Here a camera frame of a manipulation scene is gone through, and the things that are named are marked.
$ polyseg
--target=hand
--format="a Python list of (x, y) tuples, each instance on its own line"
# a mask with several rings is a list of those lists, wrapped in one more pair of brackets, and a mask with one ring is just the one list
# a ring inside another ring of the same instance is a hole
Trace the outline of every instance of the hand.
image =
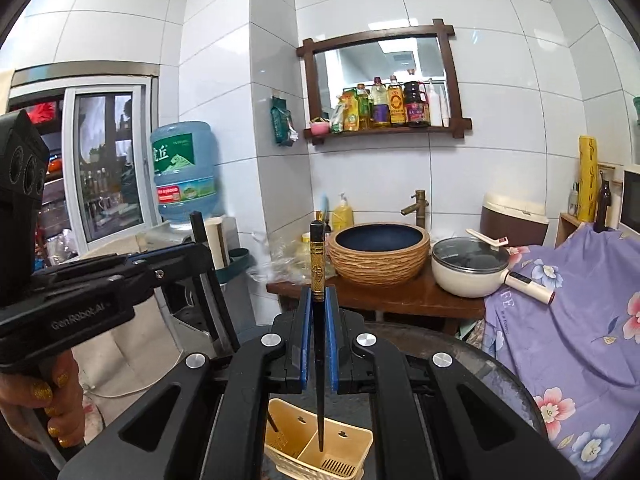
[(62, 447), (76, 446), (84, 439), (84, 410), (78, 364), (71, 350), (58, 356), (51, 379), (58, 386), (54, 390), (40, 379), (0, 374), (0, 412), (15, 433), (37, 442), (18, 407), (44, 408), (50, 417), (49, 434)]

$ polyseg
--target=bronze faucet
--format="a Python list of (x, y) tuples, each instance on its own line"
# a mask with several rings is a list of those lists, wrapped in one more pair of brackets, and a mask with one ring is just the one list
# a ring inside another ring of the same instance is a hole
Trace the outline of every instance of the bronze faucet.
[(407, 216), (415, 211), (415, 224), (424, 229), (424, 213), (429, 205), (426, 193), (423, 189), (416, 189), (415, 195), (412, 195), (411, 198), (415, 198), (415, 204), (405, 207), (401, 213), (403, 216)]

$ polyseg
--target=wooden countertop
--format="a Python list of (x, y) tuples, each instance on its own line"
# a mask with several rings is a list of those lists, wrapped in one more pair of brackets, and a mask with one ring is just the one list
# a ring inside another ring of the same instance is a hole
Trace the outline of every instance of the wooden countertop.
[[(459, 298), (442, 290), (431, 272), (431, 259), (422, 272), (410, 282), (400, 285), (370, 286), (357, 285), (335, 276), (327, 280), (327, 285), (335, 285), (340, 306), (361, 310), (381, 310), (396, 314), (416, 316), (449, 317), (458, 319), (482, 319), (484, 299)], [(288, 298), (300, 298), (301, 285), (290, 282), (268, 283), (267, 291)]]

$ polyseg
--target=vessel sink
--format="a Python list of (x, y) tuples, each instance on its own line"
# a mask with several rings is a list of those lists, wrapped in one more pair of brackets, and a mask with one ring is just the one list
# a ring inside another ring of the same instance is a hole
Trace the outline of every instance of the vessel sink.
[(429, 252), (429, 235), (401, 223), (358, 224), (333, 233), (329, 256), (336, 272), (361, 285), (407, 282), (420, 272)]

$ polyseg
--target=brown wooden frame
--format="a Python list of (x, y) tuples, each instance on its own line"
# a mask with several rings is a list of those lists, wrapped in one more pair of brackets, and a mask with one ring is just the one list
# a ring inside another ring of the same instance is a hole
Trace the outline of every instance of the brown wooden frame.
[[(309, 100), (309, 117), (316, 118), (322, 114), (322, 104), (320, 101), (320, 89), (318, 86), (318, 67), (316, 66), (315, 54), (335, 50), (346, 46), (353, 46), (364, 43), (373, 43), (383, 40), (400, 40), (402, 38), (438, 38), (442, 64), (447, 75), (447, 89), (449, 91), (450, 114), (449, 126), (422, 126), (422, 127), (394, 127), (377, 128), (359, 132), (343, 132), (341, 135), (368, 135), (384, 133), (411, 133), (411, 132), (450, 132), (455, 139), (463, 139), (465, 130), (472, 128), (471, 119), (462, 116), (462, 106), (460, 104), (460, 89), (458, 88), (458, 76), (456, 66), (453, 63), (453, 54), (449, 44), (449, 36), (456, 33), (452, 25), (445, 25), (441, 19), (434, 18), (433, 25), (422, 25), (420, 27), (386, 28), (384, 30), (368, 30), (346, 36), (338, 36), (323, 41), (314, 41), (311, 38), (303, 40), (302, 46), (296, 49), (296, 54), (305, 61), (306, 90)], [(305, 137), (311, 139), (314, 144), (324, 142), (322, 137), (313, 137), (310, 130), (305, 130)]]

